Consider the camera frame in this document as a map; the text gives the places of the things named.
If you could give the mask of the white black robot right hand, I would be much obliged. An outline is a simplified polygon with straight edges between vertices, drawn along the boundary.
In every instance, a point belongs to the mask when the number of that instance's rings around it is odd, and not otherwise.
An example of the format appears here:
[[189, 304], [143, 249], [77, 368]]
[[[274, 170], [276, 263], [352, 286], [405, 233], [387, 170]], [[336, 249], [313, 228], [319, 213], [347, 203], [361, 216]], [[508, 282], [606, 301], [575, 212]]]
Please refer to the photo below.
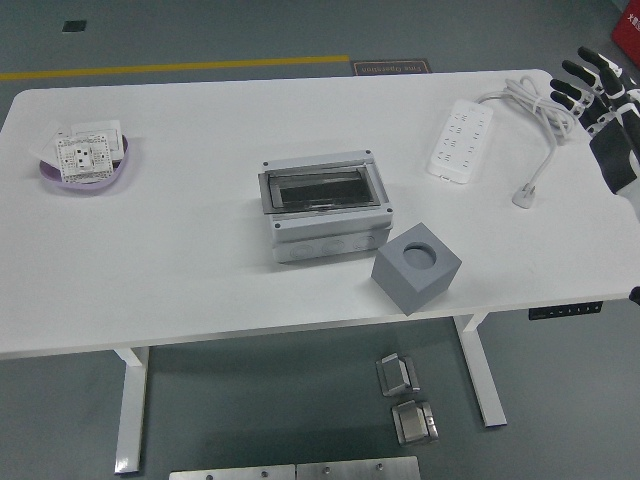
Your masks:
[[550, 82], [551, 99], [562, 105], [589, 134], [589, 147], [608, 189], [639, 212], [639, 82], [601, 53], [585, 46], [563, 69], [578, 78], [581, 89], [558, 79]]

